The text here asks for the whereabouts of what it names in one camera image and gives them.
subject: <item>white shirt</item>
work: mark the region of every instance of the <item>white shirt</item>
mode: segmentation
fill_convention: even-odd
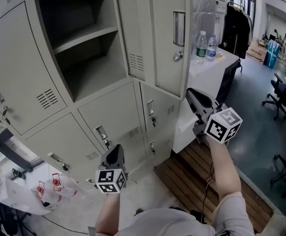
[[[136,215],[116,236],[214,236],[228,231],[231,236],[254,236],[240,192],[225,196],[213,212],[212,226],[176,209],[153,209]]]

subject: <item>locker door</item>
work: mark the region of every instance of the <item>locker door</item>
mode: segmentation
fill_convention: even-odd
[[[184,99],[191,56],[192,0],[118,0],[128,75]],[[180,58],[174,60],[175,54]]]
[[[149,145],[148,157],[157,166],[170,157],[180,101],[143,83],[141,89]]]
[[[0,18],[0,117],[22,135],[66,107],[40,56],[25,3]]]
[[[95,180],[101,153],[70,113],[27,139],[27,146],[44,161],[62,170],[62,162],[73,179]]]
[[[79,111],[103,148],[107,150],[104,140],[110,146],[122,145],[127,172],[146,160],[132,82],[84,105]],[[96,131],[99,127],[107,137]]]

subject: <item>black cable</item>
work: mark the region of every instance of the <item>black cable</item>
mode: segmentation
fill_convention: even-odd
[[[67,229],[67,228],[65,228],[65,227],[63,227],[63,226],[61,226],[61,225],[58,225],[57,223],[51,221],[50,219],[48,219],[48,218],[46,218],[46,217],[44,217],[44,216],[42,216],[42,217],[45,218],[45,219],[47,219],[49,222],[51,222],[51,223],[53,223],[53,224],[55,224],[55,225],[57,225],[57,226],[60,226],[60,227],[62,227],[63,229],[66,229],[66,230],[68,230],[68,231],[70,231],[70,232],[74,232],[74,233],[78,233],[78,234],[89,235],[89,234],[87,234],[87,233],[81,233],[81,232],[77,232],[77,231],[74,231],[74,230]]]
[[[212,171],[212,166],[213,166],[213,163],[211,163],[211,167],[210,167],[210,176],[208,176],[208,177],[205,179],[205,182],[206,182],[207,179],[209,179],[209,180],[208,180],[207,185],[206,185],[206,188],[205,188],[205,196],[204,196],[203,203],[202,203],[202,213],[201,213],[201,220],[200,220],[201,223],[202,223],[203,212],[204,212],[204,202],[205,202],[205,199],[206,199],[206,196],[207,196],[207,192],[208,192],[208,184],[209,184],[210,181],[212,180],[213,174],[214,174],[214,169],[213,169],[213,171]]]

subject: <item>shelf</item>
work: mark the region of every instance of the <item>shelf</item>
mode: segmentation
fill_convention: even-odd
[[[63,75],[75,102],[126,78],[125,69],[107,56],[83,61]]]
[[[106,26],[106,25],[90,25],[82,29],[76,30],[71,34],[67,35],[65,38],[62,38],[55,44],[54,54],[58,54],[64,50],[67,50],[75,45],[81,44],[85,41],[88,41],[93,38],[105,35],[118,31],[117,26]]]

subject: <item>wooden floor mat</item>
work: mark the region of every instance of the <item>wooden floor mat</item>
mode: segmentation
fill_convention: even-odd
[[[202,211],[206,181],[213,171],[210,150],[204,144],[192,142],[180,153],[155,168],[155,172],[167,188],[190,211]],[[257,233],[261,233],[273,215],[273,210],[241,179],[242,195],[247,214]],[[209,182],[204,202],[206,222],[219,203],[215,179]]]

